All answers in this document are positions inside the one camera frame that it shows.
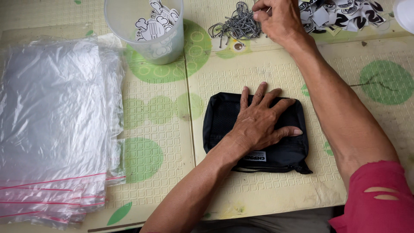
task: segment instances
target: gray pants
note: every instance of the gray pants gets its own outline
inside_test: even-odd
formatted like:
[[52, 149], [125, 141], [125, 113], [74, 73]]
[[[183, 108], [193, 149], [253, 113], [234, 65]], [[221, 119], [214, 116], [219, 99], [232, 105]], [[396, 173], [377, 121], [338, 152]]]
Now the gray pants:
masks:
[[333, 208], [200, 221], [191, 233], [329, 233]]

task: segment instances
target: foam mat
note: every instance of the foam mat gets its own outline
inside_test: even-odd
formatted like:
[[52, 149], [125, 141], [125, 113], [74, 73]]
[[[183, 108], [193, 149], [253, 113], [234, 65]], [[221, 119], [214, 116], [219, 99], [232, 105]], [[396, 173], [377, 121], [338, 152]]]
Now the foam mat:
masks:
[[[352, 86], [397, 149], [414, 191], [414, 36], [393, 18], [393, 0], [378, 1], [387, 20], [362, 31], [313, 34], [330, 65]], [[0, 44], [29, 36], [79, 38], [109, 33], [103, 0], [3, 0]], [[127, 184], [110, 187], [105, 210], [87, 214], [80, 230], [113, 232], [141, 226], [174, 185], [204, 157], [202, 122], [207, 102], [218, 92], [251, 91], [260, 82], [281, 87], [284, 97], [304, 107], [312, 175], [231, 172], [204, 220], [238, 218], [344, 204], [346, 191], [332, 151], [316, 118], [294, 61], [262, 35], [244, 45], [230, 40], [218, 48], [207, 29], [223, 22], [237, 1], [184, 0], [185, 48], [176, 62], [157, 66], [127, 48], [123, 98]], [[392, 87], [367, 85], [373, 76]], [[59, 232], [25, 223], [1, 225], [2, 232]]]

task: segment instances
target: white container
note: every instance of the white container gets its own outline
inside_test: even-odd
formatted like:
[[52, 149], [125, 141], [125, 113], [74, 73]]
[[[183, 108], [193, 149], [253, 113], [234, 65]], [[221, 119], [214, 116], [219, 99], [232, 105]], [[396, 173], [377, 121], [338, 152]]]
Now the white container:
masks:
[[402, 28], [414, 34], [414, 0], [396, 0], [394, 16]]
[[150, 19], [153, 8], [148, 0], [105, 0], [105, 20], [111, 31], [126, 41], [148, 62], [163, 65], [176, 60], [184, 47], [184, 2], [162, 0], [162, 5], [176, 9], [180, 15], [175, 25], [164, 35], [148, 40], [135, 41], [135, 22], [139, 18]]

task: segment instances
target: skin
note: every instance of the skin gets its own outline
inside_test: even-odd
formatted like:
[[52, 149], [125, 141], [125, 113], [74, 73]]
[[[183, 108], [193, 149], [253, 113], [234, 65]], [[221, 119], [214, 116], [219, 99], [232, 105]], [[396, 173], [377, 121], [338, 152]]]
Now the skin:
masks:
[[[263, 31], [282, 45], [299, 67], [346, 189], [351, 175], [362, 165], [380, 160], [398, 162], [397, 153], [378, 122], [323, 59], [314, 39], [303, 29], [298, 1], [259, 0], [252, 10]], [[280, 101], [269, 108], [281, 90], [264, 94], [266, 87], [265, 82], [258, 87], [250, 106], [247, 106], [248, 88], [244, 87], [233, 130], [171, 190], [148, 218], [141, 233], [190, 232], [239, 159], [252, 150], [279, 142], [282, 137], [302, 134], [293, 126], [274, 130], [280, 114], [294, 99]]]

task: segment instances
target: black pouch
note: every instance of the black pouch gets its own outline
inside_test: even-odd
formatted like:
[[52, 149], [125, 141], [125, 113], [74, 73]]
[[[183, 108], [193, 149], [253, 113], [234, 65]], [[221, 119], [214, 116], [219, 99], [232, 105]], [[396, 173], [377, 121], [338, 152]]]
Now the black pouch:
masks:
[[[220, 92], [211, 96], [207, 106], [203, 124], [204, 150], [208, 153], [219, 141], [232, 130], [240, 112], [240, 94]], [[249, 95], [249, 105], [253, 96]], [[279, 100], [276, 97], [270, 107]], [[280, 142], [260, 151], [253, 151], [240, 159], [233, 171], [238, 172], [289, 172], [295, 170], [301, 174], [311, 174], [305, 163], [309, 144], [306, 135], [305, 117], [299, 100], [283, 112], [275, 129], [284, 126], [296, 126], [303, 131], [302, 135], [285, 137]]]

